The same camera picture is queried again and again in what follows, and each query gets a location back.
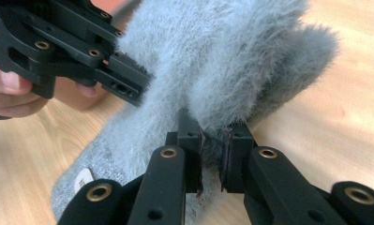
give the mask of white label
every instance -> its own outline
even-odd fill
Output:
[[[75,190],[75,194],[78,193],[80,189],[83,188],[86,184],[94,181],[93,175],[91,174],[90,170],[87,168],[83,168],[78,176],[76,176],[75,184],[73,185],[73,188]]]

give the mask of wooden table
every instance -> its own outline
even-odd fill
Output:
[[[374,188],[374,0],[310,5],[305,21],[338,31],[339,57],[255,128],[255,138],[282,150],[315,186],[352,180]],[[35,115],[0,121],[0,225],[54,224],[52,185],[122,105],[109,96],[78,112],[54,99]],[[204,224],[248,224],[242,201],[227,195]]]

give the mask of black mechanical arm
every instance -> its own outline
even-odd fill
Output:
[[[138,105],[150,76],[115,51],[122,31],[89,0],[0,0],[0,69],[32,82],[52,98],[55,77],[102,87]]]
[[[113,43],[123,33],[89,0],[0,0],[0,69],[52,98],[55,77],[103,88],[139,105],[150,76]],[[200,152],[210,137],[180,112],[177,132],[151,157],[147,172],[121,186],[96,180],[68,205],[60,225],[184,224],[186,193],[204,194]],[[258,146],[246,125],[224,130],[222,187],[245,194],[253,224],[373,224],[374,190],[340,182],[313,187],[278,150]]]
[[[224,130],[220,181],[245,194],[254,225],[374,225],[374,190],[339,182],[327,193],[309,184],[280,151],[258,146],[245,124]],[[59,225],[184,224],[186,193],[204,194],[200,152],[209,143],[198,123],[180,112],[179,128],[155,150],[144,175],[121,186],[99,179],[85,185]]]

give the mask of gray fuzzy sock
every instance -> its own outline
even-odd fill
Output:
[[[121,185],[143,174],[167,132],[176,131],[180,109],[188,108],[202,128],[214,131],[251,115],[263,118],[312,83],[336,44],[324,28],[298,29],[305,7],[304,0],[143,1],[118,48],[153,79],[142,105],[127,105],[110,119],[58,180],[55,216],[73,198],[83,168]],[[186,224],[199,223],[220,192],[211,157],[216,150],[203,154],[204,193],[187,195]]]

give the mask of human hand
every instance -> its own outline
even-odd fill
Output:
[[[48,102],[47,99],[31,93],[32,83],[14,72],[0,70],[0,115],[6,117],[25,117],[38,112]],[[86,97],[94,97],[95,87],[77,84],[79,91]]]

